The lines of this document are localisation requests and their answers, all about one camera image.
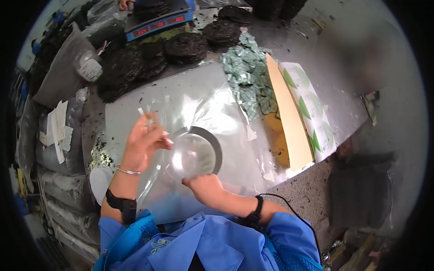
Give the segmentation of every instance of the silver bangle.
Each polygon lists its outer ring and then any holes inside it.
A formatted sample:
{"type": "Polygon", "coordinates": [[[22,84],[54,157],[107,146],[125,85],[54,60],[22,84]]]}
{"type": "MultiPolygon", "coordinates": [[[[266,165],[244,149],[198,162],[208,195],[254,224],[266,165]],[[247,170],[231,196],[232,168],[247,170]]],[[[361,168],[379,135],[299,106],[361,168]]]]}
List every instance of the silver bangle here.
{"type": "Polygon", "coordinates": [[[119,168],[119,166],[116,166],[116,168],[117,168],[118,170],[124,172],[124,173],[131,174],[131,175],[140,175],[140,174],[141,174],[141,172],[137,172],[137,171],[121,170],[121,169],[119,168]]]}

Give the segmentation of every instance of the red led display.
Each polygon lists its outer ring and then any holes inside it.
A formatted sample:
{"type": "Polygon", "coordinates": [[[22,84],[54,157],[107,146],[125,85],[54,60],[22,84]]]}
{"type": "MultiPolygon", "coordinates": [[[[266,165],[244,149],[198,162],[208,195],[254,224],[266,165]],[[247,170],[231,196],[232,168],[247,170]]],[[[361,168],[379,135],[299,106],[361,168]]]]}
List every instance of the red led display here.
{"type": "Polygon", "coordinates": [[[143,28],[143,29],[140,29],[140,30],[136,30],[136,31],[133,32],[133,36],[134,36],[134,37],[140,36],[141,34],[144,34],[144,33],[146,33],[147,31],[148,31],[148,28],[147,28],[147,27],[145,27],[145,28],[143,28]]]}
{"type": "Polygon", "coordinates": [[[157,29],[158,27],[162,27],[162,26],[164,26],[164,21],[161,21],[161,22],[159,22],[159,23],[151,24],[151,25],[149,26],[149,28],[150,28],[151,30],[154,30],[154,29],[157,29]]]}
{"type": "Polygon", "coordinates": [[[182,16],[179,16],[179,17],[167,19],[167,24],[173,24],[173,23],[177,23],[177,22],[182,22],[184,20],[185,20],[185,17],[182,15],[182,16]]]}

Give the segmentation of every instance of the black wristband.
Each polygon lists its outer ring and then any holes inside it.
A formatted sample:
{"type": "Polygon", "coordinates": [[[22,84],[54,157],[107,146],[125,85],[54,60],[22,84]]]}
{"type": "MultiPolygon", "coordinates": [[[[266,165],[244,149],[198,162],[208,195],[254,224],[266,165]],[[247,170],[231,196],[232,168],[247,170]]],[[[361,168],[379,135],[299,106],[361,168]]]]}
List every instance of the black wristband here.
{"type": "Polygon", "coordinates": [[[258,199],[258,206],[254,212],[251,212],[246,217],[246,219],[252,224],[257,224],[261,219],[262,204],[264,203],[264,199],[261,196],[256,196],[255,198],[258,199]]]}
{"type": "Polygon", "coordinates": [[[260,227],[258,226],[258,222],[261,219],[262,204],[264,200],[261,196],[256,196],[255,198],[258,199],[258,206],[256,207],[256,210],[251,212],[247,217],[235,218],[234,222],[259,230],[260,227]]]}
{"type": "Polygon", "coordinates": [[[129,225],[135,222],[137,202],[134,199],[121,199],[107,189],[105,193],[107,203],[110,207],[119,209],[122,213],[122,223],[129,225]]]}

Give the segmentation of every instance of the digital scale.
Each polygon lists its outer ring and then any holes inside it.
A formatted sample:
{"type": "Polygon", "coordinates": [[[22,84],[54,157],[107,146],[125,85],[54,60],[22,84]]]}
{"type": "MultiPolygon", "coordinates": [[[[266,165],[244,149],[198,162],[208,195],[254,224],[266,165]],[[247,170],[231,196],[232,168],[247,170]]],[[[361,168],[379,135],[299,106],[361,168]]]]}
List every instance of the digital scale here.
{"type": "Polygon", "coordinates": [[[193,19],[193,10],[185,0],[174,0],[172,11],[158,18],[140,22],[134,15],[127,18],[125,34],[128,42],[193,19]]]}

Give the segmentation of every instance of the black cable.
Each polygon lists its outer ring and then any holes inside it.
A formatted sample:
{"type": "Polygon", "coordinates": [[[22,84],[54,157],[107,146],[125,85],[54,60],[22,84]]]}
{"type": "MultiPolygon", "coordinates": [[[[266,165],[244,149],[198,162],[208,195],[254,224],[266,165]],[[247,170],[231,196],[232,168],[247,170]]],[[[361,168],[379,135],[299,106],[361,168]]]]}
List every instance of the black cable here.
{"type": "Polygon", "coordinates": [[[288,207],[291,209],[291,211],[294,213],[294,215],[296,215],[296,216],[297,216],[301,221],[303,221],[304,224],[306,224],[306,225],[307,225],[307,226],[312,230],[312,232],[313,232],[313,236],[315,237],[316,249],[318,250],[319,263],[322,265],[321,252],[320,252],[320,250],[319,250],[318,238],[316,237],[316,232],[315,232],[315,230],[312,228],[312,226],[309,225],[309,223],[307,223],[304,219],[302,219],[302,218],[297,214],[297,212],[294,211],[294,209],[291,207],[291,205],[289,204],[289,202],[288,202],[284,197],[279,196],[279,195],[276,195],[276,194],[271,194],[271,193],[262,193],[262,194],[259,194],[259,196],[263,196],[263,195],[270,195],[270,196],[275,196],[275,197],[278,197],[278,198],[283,199],[283,200],[286,202],[286,204],[288,205],[288,207]]]}

